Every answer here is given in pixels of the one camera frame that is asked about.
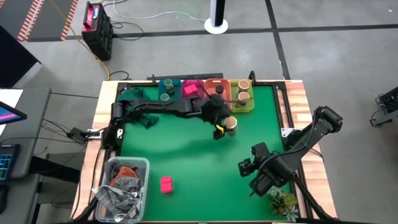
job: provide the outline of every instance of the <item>monitor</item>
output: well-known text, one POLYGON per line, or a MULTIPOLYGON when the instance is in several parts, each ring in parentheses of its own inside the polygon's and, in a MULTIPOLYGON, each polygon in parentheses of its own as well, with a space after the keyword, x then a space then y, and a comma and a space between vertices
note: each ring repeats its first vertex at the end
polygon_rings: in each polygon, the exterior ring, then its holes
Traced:
POLYGON ((7 104, 0 102, 0 124, 8 124, 26 119, 26 114, 16 110, 7 104))

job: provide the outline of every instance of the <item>gray floor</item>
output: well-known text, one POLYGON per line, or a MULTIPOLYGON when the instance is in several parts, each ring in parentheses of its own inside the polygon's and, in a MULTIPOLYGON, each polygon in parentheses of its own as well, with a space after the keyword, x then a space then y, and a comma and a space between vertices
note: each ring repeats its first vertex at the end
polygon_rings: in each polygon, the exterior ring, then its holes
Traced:
MULTIPOLYGON (((80 1, 72 27, 80 29, 80 1)), ((398 2, 388 0, 272 0, 278 27, 350 26, 398 23, 398 2)), ((129 0, 117 6, 129 16, 151 16, 178 10, 208 17, 208 1, 129 0)), ((111 7, 107 12, 112 19, 111 7)), ((227 1, 230 27, 270 27, 264 1, 227 1)), ((202 23, 168 15, 137 22, 145 31, 203 29, 202 23)), ((119 32, 136 32, 130 27, 119 32)), ((281 33, 292 79, 304 80, 311 109, 328 105, 344 117, 340 133, 321 141, 326 171, 338 216, 342 220, 396 223, 398 207, 398 138, 390 126, 372 128, 375 97, 398 84, 397 29, 281 33)), ((104 71, 74 40, 24 43, 45 68, 26 87, 98 96, 104 71)), ((181 75, 223 72, 226 78, 282 79, 271 33, 147 37, 135 42, 114 40, 111 71, 125 70, 135 80, 152 74, 181 75)), ((48 119, 69 127, 90 126, 96 99, 53 95, 48 119)), ((43 136, 55 137, 53 133, 43 136)), ((39 142, 49 152, 77 152, 79 146, 39 142)), ((70 210, 46 207, 38 223, 66 220, 70 210)))

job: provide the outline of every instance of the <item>cloth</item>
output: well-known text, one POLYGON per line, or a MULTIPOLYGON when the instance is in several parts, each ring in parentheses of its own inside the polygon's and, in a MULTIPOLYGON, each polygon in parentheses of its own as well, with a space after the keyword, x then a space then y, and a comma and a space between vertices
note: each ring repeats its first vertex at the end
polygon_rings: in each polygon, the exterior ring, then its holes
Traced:
POLYGON ((112 180, 112 182, 109 184, 109 186, 111 187, 115 187, 116 181, 121 178, 121 177, 134 177, 134 178, 138 178, 138 175, 134 172, 134 170, 132 170, 129 167, 126 166, 121 166, 120 170, 118 172, 118 174, 116 175, 116 177, 112 180))
MULTIPOLYGON (((119 95, 117 102, 141 100, 141 99, 149 100, 149 97, 144 93, 144 90, 142 90, 140 88, 132 88, 131 90, 122 92, 119 95)), ((140 124, 142 124, 145 128, 148 129, 158 122, 159 117, 148 115, 148 114, 141 114, 136 120, 140 124)))
POLYGON ((134 218, 141 211, 143 183, 135 177, 121 177, 115 181, 115 187, 102 185, 93 189, 95 197, 120 222, 125 218, 134 218))
POLYGON ((136 218, 141 211, 146 168, 110 161, 104 165, 106 183, 91 190, 116 222, 136 218))

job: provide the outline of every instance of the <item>small potted plant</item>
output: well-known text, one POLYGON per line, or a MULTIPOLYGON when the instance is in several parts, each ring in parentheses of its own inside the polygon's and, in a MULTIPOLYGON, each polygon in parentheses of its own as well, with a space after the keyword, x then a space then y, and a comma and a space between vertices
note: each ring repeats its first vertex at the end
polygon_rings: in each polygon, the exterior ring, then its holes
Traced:
POLYGON ((277 187, 271 187, 267 192, 269 197, 271 209, 279 215, 285 216, 288 220, 295 222, 299 211, 295 209, 297 199, 294 194, 281 191, 277 187))

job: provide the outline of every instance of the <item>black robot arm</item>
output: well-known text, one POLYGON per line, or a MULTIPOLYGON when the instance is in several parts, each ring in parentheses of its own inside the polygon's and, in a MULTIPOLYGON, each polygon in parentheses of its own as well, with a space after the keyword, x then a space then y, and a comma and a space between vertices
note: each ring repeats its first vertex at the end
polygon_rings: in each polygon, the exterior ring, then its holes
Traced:
POLYGON ((200 118, 215 127, 213 137, 222 138, 229 130, 221 122, 229 117, 229 107, 220 95, 210 95, 209 99, 199 97, 180 99, 173 102, 154 100, 131 100, 112 104, 111 120, 104 129, 101 145, 104 149, 118 151, 123 137, 123 126, 134 121, 142 113, 172 114, 179 118, 200 118))
POLYGON ((286 137, 286 152, 269 152, 264 142, 252 147, 251 152, 254 156, 253 162, 245 159, 238 164, 239 172, 245 177, 257 170, 256 177, 250 182, 249 186, 253 193, 263 196, 275 185, 282 187, 288 181, 294 180, 300 187, 304 197, 314 208, 315 213, 320 218, 329 219, 322 208, 317 204, 310 192, 305 188, 300 179, 296 176, 301 158, 329 133, 338 132, 341 128, 343 118, 329 107, 319 107, 313 115, 313 122, 306 128, 293 131, 286 137))

